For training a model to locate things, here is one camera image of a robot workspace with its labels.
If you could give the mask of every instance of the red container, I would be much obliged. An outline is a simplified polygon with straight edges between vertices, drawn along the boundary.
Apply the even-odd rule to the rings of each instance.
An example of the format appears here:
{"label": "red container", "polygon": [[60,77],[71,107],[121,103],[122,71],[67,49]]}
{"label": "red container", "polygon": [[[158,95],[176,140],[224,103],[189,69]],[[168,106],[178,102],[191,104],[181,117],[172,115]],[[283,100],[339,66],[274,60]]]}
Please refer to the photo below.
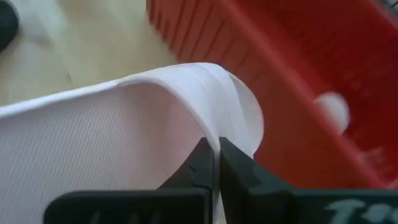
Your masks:
{"label": "red container", "polygon": [[[368,0],[147,0],[181,62],[213,62],[254,92],[264,113],[255,159],[297,187],[397,188],[398,30]],[[342,94],[338,136],[314,99]]]}

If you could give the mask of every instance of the wooden surface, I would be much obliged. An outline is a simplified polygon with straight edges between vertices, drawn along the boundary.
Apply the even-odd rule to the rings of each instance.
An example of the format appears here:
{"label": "wooden surface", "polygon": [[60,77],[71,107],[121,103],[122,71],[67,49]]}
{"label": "wooden surface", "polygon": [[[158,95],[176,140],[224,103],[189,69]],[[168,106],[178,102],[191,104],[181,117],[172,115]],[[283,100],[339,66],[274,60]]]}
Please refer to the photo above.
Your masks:
{"label": "wooden surface", "polygon": [[145,0],[10,2],[21,29],[0,53],[0,105],[176,63]]}

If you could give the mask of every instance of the black clamp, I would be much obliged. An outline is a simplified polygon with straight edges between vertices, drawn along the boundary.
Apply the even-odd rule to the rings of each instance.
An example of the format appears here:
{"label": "black clamp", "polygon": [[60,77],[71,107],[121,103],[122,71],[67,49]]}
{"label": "black clamp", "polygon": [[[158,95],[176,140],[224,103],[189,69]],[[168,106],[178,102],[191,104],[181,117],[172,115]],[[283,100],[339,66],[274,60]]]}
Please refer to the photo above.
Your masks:
{"label": "black clamp", "polygon": [[[398,223],[395,190],[301,190],[220,138],[220,189],[228,224]],[[72,192],[46,209],[45,224],[211,223],[213,150],[201,139],[157,190]]]}

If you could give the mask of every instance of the white fabric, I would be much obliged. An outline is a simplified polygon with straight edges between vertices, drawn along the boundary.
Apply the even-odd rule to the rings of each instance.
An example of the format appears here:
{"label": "white fabric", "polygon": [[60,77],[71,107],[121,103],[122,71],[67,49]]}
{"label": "white fabric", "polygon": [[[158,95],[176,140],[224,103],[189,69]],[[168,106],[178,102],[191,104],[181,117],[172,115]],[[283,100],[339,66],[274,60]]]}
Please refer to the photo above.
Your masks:
{"label": "white fabric", "polygon": [[261,109],[210,63],[158,68],[0,108],[0,223],[42,222],[48,203],[88,189],[156,189],[205,136],[252,156]]}

